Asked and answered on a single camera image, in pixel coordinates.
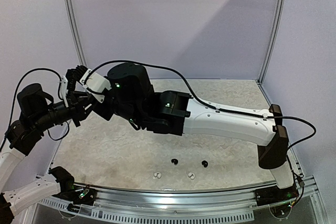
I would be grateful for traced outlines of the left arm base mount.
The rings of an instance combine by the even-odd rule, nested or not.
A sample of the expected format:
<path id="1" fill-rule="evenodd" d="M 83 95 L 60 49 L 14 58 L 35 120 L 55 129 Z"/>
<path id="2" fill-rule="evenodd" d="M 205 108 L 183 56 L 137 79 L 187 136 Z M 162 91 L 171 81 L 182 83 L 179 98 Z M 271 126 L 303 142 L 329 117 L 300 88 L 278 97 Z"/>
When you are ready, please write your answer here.
<path id="1" fill-rule="evenodd" d="M 73 205 L 93 206 L 97 193 L 96 189 L 87 185 L 85 187 L 75 187 L 68 192 L 60 193 L 58 197 L 71 202 Z"/>

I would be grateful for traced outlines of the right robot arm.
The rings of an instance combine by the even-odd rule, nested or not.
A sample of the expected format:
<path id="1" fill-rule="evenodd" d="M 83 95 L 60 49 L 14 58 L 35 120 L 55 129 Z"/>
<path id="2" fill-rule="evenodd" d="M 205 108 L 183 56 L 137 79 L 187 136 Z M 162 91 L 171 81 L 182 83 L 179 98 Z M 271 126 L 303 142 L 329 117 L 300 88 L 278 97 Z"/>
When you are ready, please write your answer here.
<path id="1" fill-rule="evenodd" d="M 96 99 L 96 113 L 106 120 L 117 115 L 135 130 L 178 136 L 205 134 L 255 143 L 259 167 L 269 170 L 277 183 L 271 196 L 282 201 L 291 194 L 294 178 L 287 161 L 289 140 L 279 105 L 252 110 L 205 101 L 192 90 L 155 92 L 145 65 L 135 62 L 119 62 L 106 76 L 78 66 L 76 80 Z"/>

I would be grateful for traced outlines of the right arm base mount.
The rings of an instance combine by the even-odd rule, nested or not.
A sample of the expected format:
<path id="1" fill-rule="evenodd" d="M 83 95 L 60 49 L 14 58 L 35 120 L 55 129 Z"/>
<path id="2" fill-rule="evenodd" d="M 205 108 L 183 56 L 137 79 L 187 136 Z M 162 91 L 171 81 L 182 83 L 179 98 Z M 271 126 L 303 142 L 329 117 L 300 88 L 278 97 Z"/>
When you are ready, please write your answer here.
<path id="1" fill-rule="evenodd" d="M 254 191 L 257 206 L 271 205 L 279 202 L 288 202 L 288 206 L 293 208 L 303 197 L 304 182 L 299 182 L 299 187 L 293 184 L 291 187 L 279 189 L 277 186 L 256 189 Z"/>

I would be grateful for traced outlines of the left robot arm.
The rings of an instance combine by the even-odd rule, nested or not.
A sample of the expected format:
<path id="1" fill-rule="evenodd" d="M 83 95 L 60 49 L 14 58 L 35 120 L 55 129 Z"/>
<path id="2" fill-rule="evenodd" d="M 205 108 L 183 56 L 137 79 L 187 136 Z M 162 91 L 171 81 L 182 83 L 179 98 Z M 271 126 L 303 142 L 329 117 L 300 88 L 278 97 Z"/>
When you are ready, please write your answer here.
<path id="1" fill-rule="evenodd" d="M 63 101 L 44 92 L 39 83 L 25 87 L 18 95 L 21 109 L 18 120 L 11 123 L 5 133 L 1 147 L 1 187 L 7 183 L 16 166 L 29 155 L 44 132 L 50 128 L 73 120 L 76 126 L 87 118 L 90 104 L 84 92 L 72 91 Z M 78 195 L 74 177 L 58 166 L 45 176 L 21 188 L 1 192 L 1 223 L 11 223 L 24 209 L 36 202 L 52 196 L 61 195 L 73 200 Z"/>

